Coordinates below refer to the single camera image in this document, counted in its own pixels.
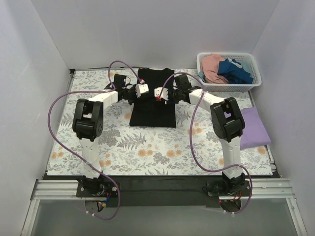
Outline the black t shirt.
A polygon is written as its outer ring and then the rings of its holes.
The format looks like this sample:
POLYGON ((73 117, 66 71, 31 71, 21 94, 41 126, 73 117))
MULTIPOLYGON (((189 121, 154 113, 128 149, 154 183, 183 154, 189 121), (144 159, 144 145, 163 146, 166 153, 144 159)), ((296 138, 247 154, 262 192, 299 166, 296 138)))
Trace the black t shirt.
POLYGON ((176 127, 175 103, 173 98, 169 101, 158 101, 155 97, 154 90, 162 87, 168 80, 165 90, 173 91, 174 78, 171 77, 174 70, 165 68, 162 70, 153 70, 149 68, 140 68, 138 77, 143 79, 148 85, 149 92, 137 98, 133 104, 130 126, 139 127, 176 127))

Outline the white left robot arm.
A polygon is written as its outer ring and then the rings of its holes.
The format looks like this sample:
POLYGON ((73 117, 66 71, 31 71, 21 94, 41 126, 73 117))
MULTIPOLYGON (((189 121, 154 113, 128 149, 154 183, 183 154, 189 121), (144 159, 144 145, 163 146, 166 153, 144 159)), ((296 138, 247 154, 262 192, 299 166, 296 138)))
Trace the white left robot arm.
POLYGON ((78 178, 83 193, 92 197, 117 197, 118 187, 104 178, 99 158, 99 138, 103 132, 104 110, 122 99, 134 98, 135 88, 126 75, 114 75, 113 82, 116 90, 108 84, 102 93, 88 98, 78 99, 74 112, 72 129, 82 147, 84 169, 78 178))

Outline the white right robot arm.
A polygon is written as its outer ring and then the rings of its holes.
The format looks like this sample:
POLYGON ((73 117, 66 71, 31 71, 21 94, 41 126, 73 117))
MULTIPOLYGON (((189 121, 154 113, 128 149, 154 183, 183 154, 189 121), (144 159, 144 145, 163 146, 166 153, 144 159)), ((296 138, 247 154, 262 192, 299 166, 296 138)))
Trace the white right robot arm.
POLYGON ((177 87, 171 92, 171 97, 175 102, 185 101, 195 105, 189 128, 189 144, 197 166, 208 173, 222 173, 221 180, 206 185, 204 190, 211 196, 219 194, 240 195, 246 181, 245 168, 241 165, 240 158, 240 142, 245 129, 245 121, 239 105, 233 97, 224 99, 210 94, 203 87, 192 86, 188 76, 192 77, 186 72, 177 72, 170 76, 170 78, 174 78, 177 87), (196 158, 192 142, 192 126, 198 108, 211 114, 214 133, 222 146, 224 167, 221 169, 208 170, 196 158))

